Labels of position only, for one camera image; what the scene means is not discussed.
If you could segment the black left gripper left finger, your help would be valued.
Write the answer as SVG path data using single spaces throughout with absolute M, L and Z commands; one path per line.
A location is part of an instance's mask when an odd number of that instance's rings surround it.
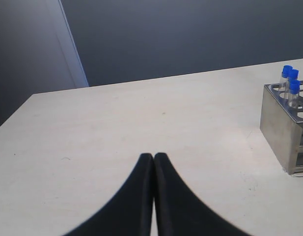
M 149 236 L 154 197 L 154 160 L 143 153 L 117 193 L 68 236 Z

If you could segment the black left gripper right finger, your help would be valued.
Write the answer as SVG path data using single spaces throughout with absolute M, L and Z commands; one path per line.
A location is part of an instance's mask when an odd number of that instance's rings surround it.
M 181 179 L 166 153 L 154 157 L 160 236 L 247 236 L 205 205 Z

